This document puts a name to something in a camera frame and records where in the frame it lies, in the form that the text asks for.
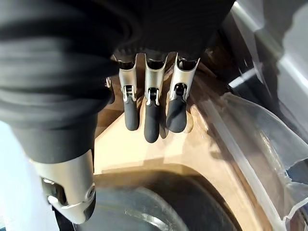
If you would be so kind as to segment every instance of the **prosthetic hand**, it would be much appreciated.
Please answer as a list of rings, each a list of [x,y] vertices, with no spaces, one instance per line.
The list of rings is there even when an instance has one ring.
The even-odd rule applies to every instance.
[[[167,54],[178,52],[167,125],[183,131],[199,56],[233,2],[0,1],[0,119],[66,218],[80,224],[94,211],[94,132],[97,113],[113,101],[109,77],[119,73],[126,126],[136,130],[135,57],[146,54],[144,135],[154,142]]]

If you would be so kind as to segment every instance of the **wooden surface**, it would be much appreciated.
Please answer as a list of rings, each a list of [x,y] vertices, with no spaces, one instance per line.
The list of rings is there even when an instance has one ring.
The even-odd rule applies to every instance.
[[[161,105],[166,105],[172,69],[167,71]],[[205,84],[205,75],[196,75],[190,93],[188,125],[183,133],[174,134],[162,127],[154,144],[147,143],[144,135],[144,100],[140,98],[141,119],[137,131],[125,128],[124,115],[115,120],[95,143],[95,174],[129,173],[136,171],[166,170],[185,176],[205,179],[203,186],[216,195],[219,203],[238,221],[244,231],[271,230],[262,209],[249,191],[249,186],[238,177],[232,156],[217,144],[215,132],[208,126],[202,102],[218,97],[224,89],[217,83]]]

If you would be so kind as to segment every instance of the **tan surface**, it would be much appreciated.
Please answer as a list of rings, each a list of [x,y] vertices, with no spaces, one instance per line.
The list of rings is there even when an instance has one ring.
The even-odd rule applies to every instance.
[[[170,73],[167,74],[165,86],[168,86],[169,76]],[[210,92],[206,86],[200,89],[201,79],[204,78],[206,76],[195,77],[190,99],[192,106],[188,107],[189,122],[183,133],[162,130],[157,142],[150,144],[143,135],[144,107],[141,107],[141,123],[137,131],[128,131],[124,115],[121,115],[96,139],[95,174],[159,169],[189,176],[201,175],[220,193],[224,200],[220,203],[230,208],[244,231],[271,230],[265,217],[260,221],[262,210],[256,201],[251,202],[247,196],[242,186],[245,180],[238,180],[230,154],[221,151],[212,138],[213,132],[209,131],[200,114],[202,101],[208,95],[201,94],[200,90]],[[168,87],[162,95],[162,105],[166,99],[166,89]]]

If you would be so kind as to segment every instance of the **black fabric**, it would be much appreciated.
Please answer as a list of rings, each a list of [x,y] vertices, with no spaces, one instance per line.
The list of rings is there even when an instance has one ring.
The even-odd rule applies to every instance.
[[[123,55],[179,52],[198,59],[234,0],[127,0],[140,16],[142,35],[119,48]]]
[[[118,72],[113,52],[198,57],[233,2],[1,0],[0,119],[34,160],[82,155],[111,96],[104,78]]]

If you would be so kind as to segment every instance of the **clear plastic sheet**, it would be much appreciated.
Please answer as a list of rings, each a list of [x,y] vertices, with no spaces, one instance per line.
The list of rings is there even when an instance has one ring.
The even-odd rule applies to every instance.
[[[308,158],[308,145],[265,108],[230,93],[203,106],[245,175],[274,230],[308,202],[308,185],[288,171]]]

